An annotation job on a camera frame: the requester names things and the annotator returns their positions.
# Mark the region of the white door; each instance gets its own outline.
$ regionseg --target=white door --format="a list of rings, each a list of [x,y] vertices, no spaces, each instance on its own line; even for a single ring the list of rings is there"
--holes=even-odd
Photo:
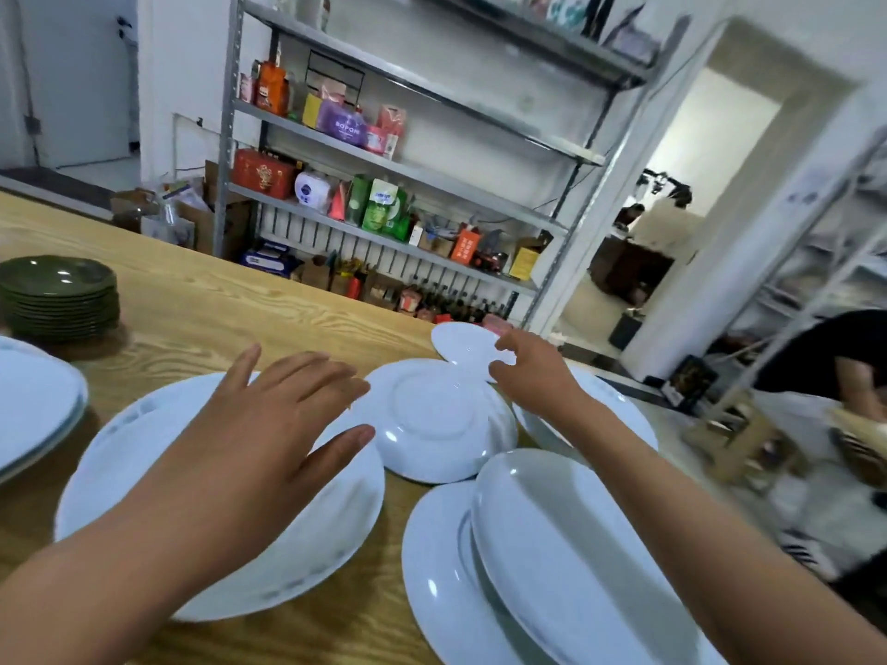
[[[72,166],[129,155],[127,46],[117,17],[136,0],[18,0],[40,164]]]

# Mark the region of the wooden table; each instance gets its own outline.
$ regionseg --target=wooden table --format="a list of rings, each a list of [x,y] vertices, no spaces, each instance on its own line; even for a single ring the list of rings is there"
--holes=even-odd
[[[95,345],[50,350],[83,372],[91,409],[59,448],[0,486],[2,578],[50,543],[62,488],[98,428],[150,391],[224,370],[256,340],[260,367],[308,349],[327,350],[361,375],[437,357],[428,323],[0,193],[0,260],[27,254],[83,256],[113,268],[125,329]],[[406,520],[426,491],[386,474],[371,535],[327,581],[259,614],[171,623],[139,665],[438,662],[413,620],[400,566]]]

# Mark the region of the sneaker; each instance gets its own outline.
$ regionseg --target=sneaker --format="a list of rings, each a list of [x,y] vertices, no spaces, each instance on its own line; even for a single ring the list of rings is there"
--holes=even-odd
[[[830,583],[838,577],[835,563],[828,558],[822,546],[815,539],[798,532],[784,531],[779,536],[782,550],[813,572],[819,579]]]

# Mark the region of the orange box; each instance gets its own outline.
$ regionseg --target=orange box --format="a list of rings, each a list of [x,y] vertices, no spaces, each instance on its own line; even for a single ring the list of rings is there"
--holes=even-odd
[[[462,230],[459,234],[459,240],[456,241],[456,246],[452,248],[450,259],[468,266],[479,242],[481,242],[480,233],[474,233],[468,229]]]

